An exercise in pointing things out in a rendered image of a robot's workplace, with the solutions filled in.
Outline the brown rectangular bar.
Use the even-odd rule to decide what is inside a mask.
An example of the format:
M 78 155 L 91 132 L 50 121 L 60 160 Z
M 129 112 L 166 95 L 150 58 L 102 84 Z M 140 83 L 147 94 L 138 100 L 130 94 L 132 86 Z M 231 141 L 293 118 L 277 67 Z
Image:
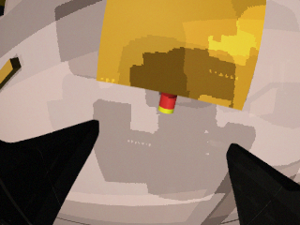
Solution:
M 16 71 L 19 71 L 21 68 L 20 61 L 18 57 L 11 57 L 11 59 L 7 60 L 7 63 L 1 67 L 0 70 L 0 89 L 8 82 L 8 79 L 11 79 L 11 76 L 16 74 Z

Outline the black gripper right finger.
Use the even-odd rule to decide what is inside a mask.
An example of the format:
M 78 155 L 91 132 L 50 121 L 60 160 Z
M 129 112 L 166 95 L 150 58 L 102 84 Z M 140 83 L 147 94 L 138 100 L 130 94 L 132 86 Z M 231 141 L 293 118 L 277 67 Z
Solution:
M 240 225 L 300 225 L 300 185 L 236 142 L 226 151 Z

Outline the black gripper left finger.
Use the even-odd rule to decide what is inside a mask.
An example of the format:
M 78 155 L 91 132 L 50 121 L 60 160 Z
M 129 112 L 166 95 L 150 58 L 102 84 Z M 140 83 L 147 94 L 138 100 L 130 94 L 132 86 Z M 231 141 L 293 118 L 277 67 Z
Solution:
M 30 225 L 53 225 L 98 139 L 86 120 L 21 142 L 0 140 L 0 185 Z

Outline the red cylindrical rod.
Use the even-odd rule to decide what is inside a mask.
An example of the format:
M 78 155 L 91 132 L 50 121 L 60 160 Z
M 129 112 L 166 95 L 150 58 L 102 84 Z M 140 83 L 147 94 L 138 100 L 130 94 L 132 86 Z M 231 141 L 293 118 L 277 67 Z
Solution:
M 175 109 L 177 95 L 161 93 L 158 102 L 158 111 L 161 113 L 173 113 Z

